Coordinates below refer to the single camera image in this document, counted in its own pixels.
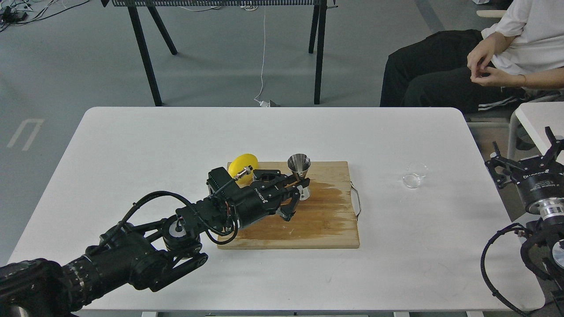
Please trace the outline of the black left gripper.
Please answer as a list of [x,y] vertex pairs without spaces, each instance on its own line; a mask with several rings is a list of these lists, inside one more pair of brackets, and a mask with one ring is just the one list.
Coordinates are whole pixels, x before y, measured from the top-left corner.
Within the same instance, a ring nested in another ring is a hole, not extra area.
[[234,208],[242,228],[274,214],[290,221],[299,201],[311,196],[309,178],[298,179],[293,185],[293,176],[280,170],[254,170],[252,182],[244,187],[228,183],[232,178],[223,167],[211,170],[208,175],[210,191],[220,190],[215,196]]

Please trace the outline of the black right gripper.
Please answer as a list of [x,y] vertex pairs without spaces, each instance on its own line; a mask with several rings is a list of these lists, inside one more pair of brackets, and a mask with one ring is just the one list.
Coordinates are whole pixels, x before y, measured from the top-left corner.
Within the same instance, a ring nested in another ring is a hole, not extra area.
[[549,126],[545,127],[550,142],[548,150],[541,155],[540,170],[523,171],[523,164],[501,156],[496,142],[492,142],[494,152],[485,166],[498,189],[509,183],[516,184],[525,210],[540,216],[563,215],[563,164],[557,158],[563,150],[563,139],[555,137]]

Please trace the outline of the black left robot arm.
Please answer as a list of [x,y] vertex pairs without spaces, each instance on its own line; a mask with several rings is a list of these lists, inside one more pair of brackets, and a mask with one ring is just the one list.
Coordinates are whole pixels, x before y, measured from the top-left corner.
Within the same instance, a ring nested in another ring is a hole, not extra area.
[[[290,221],[310,179],[303,172],[284,175],[246,166],[234,176],[225,168],[213,169],[206,183],[210,193],[196,203],[167,191],[145,195],[101,235],[98,245],[66,265],[38,258],[2,267],[1,315],[72,317],[125,284],[159,291],[208,260],[201,252],[202,233],[225,245],[240,229],[269,215]],[[176,198],[183,207],[159,221],[129,223],[145,203],[164,196]]]

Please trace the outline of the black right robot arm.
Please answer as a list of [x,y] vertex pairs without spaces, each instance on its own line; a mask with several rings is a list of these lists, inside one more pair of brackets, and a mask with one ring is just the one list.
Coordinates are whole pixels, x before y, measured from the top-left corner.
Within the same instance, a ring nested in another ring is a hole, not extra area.
[[554,136],[550,127],[545,128],[550,148],[540,156],[514,161],[501,156],[497,144],[495,152],[485,162],[486,168],[499,189],[509,183],[516,185],[520,200],[527,213],[538,219],[525,225],[512,223],[495,233],[486,243],[481,254],[481,274],[492,295],[509,309],[526,317],[527,313],[510,303],[490,281],[485,268],[485,257],[495,241],[512,232],[523,237],[520,257],[524,265],[542,280],[555,283],[553,302],[563,313],[563,238],[564,238],[564,191],[563,165],[557,160],[563,150],[563,140]]

